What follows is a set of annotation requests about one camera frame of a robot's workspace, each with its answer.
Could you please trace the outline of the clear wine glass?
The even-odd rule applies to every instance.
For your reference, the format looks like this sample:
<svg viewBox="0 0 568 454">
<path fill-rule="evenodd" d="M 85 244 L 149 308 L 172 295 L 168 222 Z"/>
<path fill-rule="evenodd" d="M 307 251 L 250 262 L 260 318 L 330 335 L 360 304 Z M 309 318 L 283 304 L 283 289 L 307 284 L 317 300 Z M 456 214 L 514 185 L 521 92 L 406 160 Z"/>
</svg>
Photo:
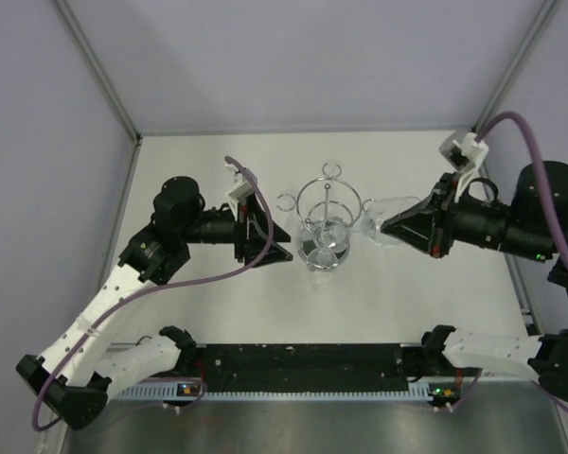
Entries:
<svg viewBox="0 0 568 454">
<path fill-rule="evenodd" d="M 309 271 L 334 271 L 347 259 L 350 252 L 351 232 L 334 219 L 302 228 L 296 236 L 300 259 Z"/>
<path fill-rule="evenodd" d="M 367 199 L 363 202 L 363 213 L 359 220 L 361 233 L 373 243 L 384 248 L 397 246 L 401 241 L 393 236 L 382 233 L 383 224 L 419 203 L 419 198 L 392 197 L 382 199 Z"/>
</svg>

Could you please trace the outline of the chrome wine glass rack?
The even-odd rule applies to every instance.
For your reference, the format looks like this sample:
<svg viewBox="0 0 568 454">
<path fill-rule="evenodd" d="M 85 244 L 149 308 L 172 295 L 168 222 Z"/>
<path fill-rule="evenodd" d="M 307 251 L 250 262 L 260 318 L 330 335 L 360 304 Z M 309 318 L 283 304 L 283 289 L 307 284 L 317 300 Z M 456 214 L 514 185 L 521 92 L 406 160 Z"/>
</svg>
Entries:
<svg viewBox="0 0 568 454">
<path fill-rule="evenodd" d="M 363 213 L 363 199 L 356 187 L 344 179 L 344 167 L 336 160 L 328 160 L 321 166 L 321 174 L 309 179 L 300 187 L 282 191 L 276 197 L 276 208 L 289 215 L 294 226 L 293 242 L 302 228 L 334 219 L 350 229 L 358 231 Z"/>
</svg>

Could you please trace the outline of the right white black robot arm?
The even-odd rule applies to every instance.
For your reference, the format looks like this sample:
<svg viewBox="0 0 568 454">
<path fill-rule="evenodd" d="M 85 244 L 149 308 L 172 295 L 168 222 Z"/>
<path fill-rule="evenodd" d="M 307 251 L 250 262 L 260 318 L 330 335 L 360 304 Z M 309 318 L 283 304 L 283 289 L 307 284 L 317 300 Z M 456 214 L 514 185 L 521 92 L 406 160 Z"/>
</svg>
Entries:
<svg viewBox="0 0 568 454">
<path fill-rule="evenodd" d="M 384 221 L 381 233 L 436 259 L 455 243 L 504 253 L 516 264 L 516 280 L 530 307 L 551 309 L 552 297 L 568 303 L 568 267 L 546 223 L 535 167 L 522 169 L 509 204 L 479 200 L 469 192 L 457 198 L 456 186 L 456 176 L 443 174 L 425 200 Z M 423 363 L 434 374 L 478 368 L 514 375 L 568 402 L 568 329 L 513 337 L 439 324 L 421 343 Z"/>
</svg>

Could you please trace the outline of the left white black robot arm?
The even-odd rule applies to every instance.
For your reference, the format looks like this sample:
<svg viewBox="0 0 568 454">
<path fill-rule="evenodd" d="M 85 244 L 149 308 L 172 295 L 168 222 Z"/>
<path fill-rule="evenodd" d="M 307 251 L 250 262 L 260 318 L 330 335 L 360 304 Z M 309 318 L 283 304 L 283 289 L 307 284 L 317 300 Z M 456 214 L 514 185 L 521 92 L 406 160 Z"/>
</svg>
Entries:
<svg viewBox="0 0 568 454">
<path fill-rule="evenodd" d="M 105 354 L 150 290 L 190 259 L 192 244 L 234 248 L 241 271 L 290 262 L 291 236 L 268 216 L 247 180 L 221 207 L 206 208 L 197 182 L 167 180 L 155 196 L 148 225 L 129 241 L 96 296 L 70 327 L 41 354 L 25 355 L 16 371 L 58 421 L 72 430 L 92 424 L 122 391 L 151 377 L 184 376 L 194 395 L 205 391 L 191 335 L 166 326 L 150 340 L 112 357 Z"/>
</svg>

